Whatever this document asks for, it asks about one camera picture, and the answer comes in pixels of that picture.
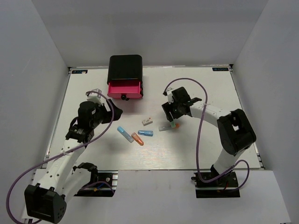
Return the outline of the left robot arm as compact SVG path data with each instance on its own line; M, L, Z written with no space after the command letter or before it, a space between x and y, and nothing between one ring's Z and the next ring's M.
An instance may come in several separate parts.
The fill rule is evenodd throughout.
M57 224L65 214L67 202L84 186L98 183L96 165L83 162L76 166L75 162L85 151L86 143L94 137L98 125L120 119L123 111L112 100L107 100L107 103L109 111L99 99L80 103L61 154L35 185L28 185L25 189L26 210L30 217Z

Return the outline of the orange cap highlighter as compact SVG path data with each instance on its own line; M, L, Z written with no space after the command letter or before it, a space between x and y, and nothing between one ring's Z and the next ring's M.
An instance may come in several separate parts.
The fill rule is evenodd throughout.
M167 131L167 130L171 130L171 129L175 129L175 128L179 128L180 124L176 123L174 127L171 126L171 124L167 124L167 125L162 125L158 127L158 130L161 131Z

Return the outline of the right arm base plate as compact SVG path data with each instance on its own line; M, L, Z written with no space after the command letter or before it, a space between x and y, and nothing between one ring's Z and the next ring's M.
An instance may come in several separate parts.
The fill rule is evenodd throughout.
M240 191L235 172L215 180L204 183L199 179L198 173L194 173L191 180L195 183L196 198L239 198Z

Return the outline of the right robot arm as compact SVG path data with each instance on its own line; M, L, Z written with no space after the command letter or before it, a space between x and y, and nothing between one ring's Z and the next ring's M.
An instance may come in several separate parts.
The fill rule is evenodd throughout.
M256 134L245 112L241 109L224 110L200 98L191 98L184 87L169 88L163 95L167 102L162 108L172 128L176 126L175 120L187 115L218 129L222 151L211 166L210 179L203 179L201 173L198 173L198 179L202 183L222 186L227 182L228 174L239 164L238 158L256 141Z

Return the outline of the blue cap highlighter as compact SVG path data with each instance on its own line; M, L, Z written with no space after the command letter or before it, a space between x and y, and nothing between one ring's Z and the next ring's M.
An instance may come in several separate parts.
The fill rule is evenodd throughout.
M131 137L130 134L128 134L125 129L123 129L121 126L117 127L117 131L126 139L128 140L130 143L132 143L134 141L134 139Z

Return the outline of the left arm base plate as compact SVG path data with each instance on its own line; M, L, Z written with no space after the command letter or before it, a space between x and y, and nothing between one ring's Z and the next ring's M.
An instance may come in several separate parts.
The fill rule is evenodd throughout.
M98 171L93 182L88 183L76 197L113 197L117 188L118 171Z

